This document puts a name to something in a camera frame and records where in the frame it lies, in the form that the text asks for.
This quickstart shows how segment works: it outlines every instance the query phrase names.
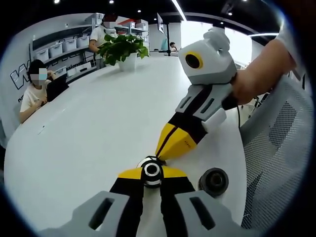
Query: gray gripper housing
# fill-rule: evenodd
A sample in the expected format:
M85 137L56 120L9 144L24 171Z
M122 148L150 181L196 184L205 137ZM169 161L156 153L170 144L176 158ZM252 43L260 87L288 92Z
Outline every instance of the gray gripper housing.
M184 217L188 237L257 237L232 220L231 212L205 191L175 195Z
M129 196L99 192L73 211L71 221L57 229L45 229L40 237L116 237Z
M175 195L188 237L257 237L259 232L237 225L230 211L205 191ZM129 197L102 191L73 211L60 228L39 232L40 237L116 237Z
M204 87L204 85L190 85L187 95L181 100L176 108L176 112L184 113ZM230 83L212 85L212 90L209 96L199 108L196 108L193 116L200 118L203 121L207 121L222 107L222 101L232 92L232 90L233 87Z

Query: white flower pot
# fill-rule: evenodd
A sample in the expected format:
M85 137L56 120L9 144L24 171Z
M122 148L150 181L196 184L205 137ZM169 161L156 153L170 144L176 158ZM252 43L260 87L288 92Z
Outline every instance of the white flower pot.
M137 53L131 53L124 62L118 62L119 69L122 72L133 72L136 67Z

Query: white table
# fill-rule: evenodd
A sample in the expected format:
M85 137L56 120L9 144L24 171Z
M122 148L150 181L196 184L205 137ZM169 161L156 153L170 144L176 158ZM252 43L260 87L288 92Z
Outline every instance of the white table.
M5 156L5 185L35 230L57 228L72 211L117 175L154 155L160 132L190 85L177 57L139 60L134 73L106 67L73 82L21 125ZM196 187L208 169L226 171L229 186L219 199L241 224L246 165L236 111L198 147L170 166ZM145 189L138 236L165 236L159 190Z

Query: ceiling light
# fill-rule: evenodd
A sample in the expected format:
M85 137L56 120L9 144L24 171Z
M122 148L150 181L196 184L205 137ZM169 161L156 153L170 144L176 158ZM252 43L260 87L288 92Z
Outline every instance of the ceiling light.
M278 36L278 33L261 33L261 34L254 34L248 35L249 37L256 37L256 36Z
M187 21L187 19L186 19L185 15L184 15L184 13L183 13L183 11L182 11L182 9L181 9L179 3L177 2L177 0L171 0L171 1L172 1L173 4L176 6L178 12L180 13L180 15L181 15L181 17L182 17L182 20Z

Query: gray mesh chair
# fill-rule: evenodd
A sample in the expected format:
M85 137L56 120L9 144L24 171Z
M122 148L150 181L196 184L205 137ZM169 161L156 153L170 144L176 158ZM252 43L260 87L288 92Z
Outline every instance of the gray mesh chair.
M309 161L313 111L311 97L283 76L240 128L247 168L242 227L267 230L291 202Z

